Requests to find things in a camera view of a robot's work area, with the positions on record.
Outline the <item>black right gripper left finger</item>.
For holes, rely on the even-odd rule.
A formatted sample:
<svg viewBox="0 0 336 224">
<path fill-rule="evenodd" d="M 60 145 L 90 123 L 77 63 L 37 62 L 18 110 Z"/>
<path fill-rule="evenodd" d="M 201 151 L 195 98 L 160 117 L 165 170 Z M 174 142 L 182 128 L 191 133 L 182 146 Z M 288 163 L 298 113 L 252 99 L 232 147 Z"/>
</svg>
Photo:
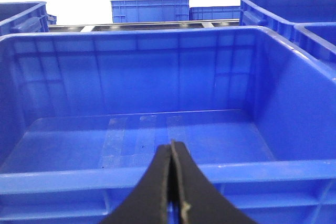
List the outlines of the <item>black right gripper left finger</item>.
<svg viewBox="0 0 336 224">
<path fill-rule="evenodd" d="M 167 223 L 171 147 L 160 145 L 130 195 L 101 223 Z"/>
</svg>

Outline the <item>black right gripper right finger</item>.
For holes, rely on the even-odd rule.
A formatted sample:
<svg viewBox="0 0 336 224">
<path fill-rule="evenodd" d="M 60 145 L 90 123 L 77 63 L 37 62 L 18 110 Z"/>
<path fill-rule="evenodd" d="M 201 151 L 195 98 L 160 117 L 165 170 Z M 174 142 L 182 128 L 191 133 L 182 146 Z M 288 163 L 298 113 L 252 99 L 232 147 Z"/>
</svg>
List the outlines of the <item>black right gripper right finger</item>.
<svg viewBox="0 0 336 224">
<path fill-rule="evenodd" d="M 183 142 L 172 141 L 179 223 L 256 223 L 207 179 Z"/>
</svg>

